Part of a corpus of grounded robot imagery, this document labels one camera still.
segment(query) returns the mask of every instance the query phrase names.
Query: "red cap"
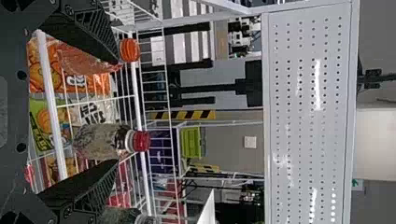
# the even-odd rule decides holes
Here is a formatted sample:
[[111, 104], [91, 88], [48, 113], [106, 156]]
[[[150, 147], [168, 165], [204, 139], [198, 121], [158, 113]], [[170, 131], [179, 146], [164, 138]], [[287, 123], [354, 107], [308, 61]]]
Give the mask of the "red cap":
[[134, 151], [148, 151], [150, 146], [149, 132], [138, 131], [134, 133]]

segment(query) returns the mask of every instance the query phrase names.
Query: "perforated metal panel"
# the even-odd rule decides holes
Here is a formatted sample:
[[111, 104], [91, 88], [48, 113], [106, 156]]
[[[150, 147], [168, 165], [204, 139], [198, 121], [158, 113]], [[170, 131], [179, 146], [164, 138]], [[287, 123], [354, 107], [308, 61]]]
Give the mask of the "perforated metal panel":
[[263, 22], [271, 223], [343, 223], [353, 150], [348, 101], [355, 100], [348, 93], [351, 5], [274, 12]]

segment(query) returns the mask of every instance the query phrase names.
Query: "wall outlet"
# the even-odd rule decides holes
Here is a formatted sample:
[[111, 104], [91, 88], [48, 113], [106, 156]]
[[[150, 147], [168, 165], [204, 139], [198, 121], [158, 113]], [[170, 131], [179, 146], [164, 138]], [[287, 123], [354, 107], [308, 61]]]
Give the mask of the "wall outlet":
[[245, 148], [257, 148], [257, 137], [245, 136]]

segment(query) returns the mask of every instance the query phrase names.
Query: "yellow black warning stripe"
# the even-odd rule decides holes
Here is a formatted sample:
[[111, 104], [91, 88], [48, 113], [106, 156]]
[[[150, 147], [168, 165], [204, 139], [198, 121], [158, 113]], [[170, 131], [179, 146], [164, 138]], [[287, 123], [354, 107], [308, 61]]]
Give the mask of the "yellow black warning stripe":
[[[167, 112], [151, 113], [151, 119], [169, 119]], [[215, 110], [179, 110], [171, 112], [171, 119], [216, 119]]]
[[201, 164], [201, 163], [193, 163], [190, 164], [190, 171], [195, 173], [219, 173], [220, 168], [217, 165], [209, 165], [209, 164]]

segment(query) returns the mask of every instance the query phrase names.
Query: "bottle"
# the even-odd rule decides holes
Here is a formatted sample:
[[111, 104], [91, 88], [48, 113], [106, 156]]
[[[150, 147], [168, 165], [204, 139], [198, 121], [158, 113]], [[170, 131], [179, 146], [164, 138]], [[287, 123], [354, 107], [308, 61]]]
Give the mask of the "bottle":
[[83, 125], [73, 139], [73, 150], [83, 159], [105, 161], [124, 154], [149, 150], [149, 133], [128, 125]]
[[136, 208], [106, 207], [98, 224], [157, 224], [155, 217], [148, 217]]

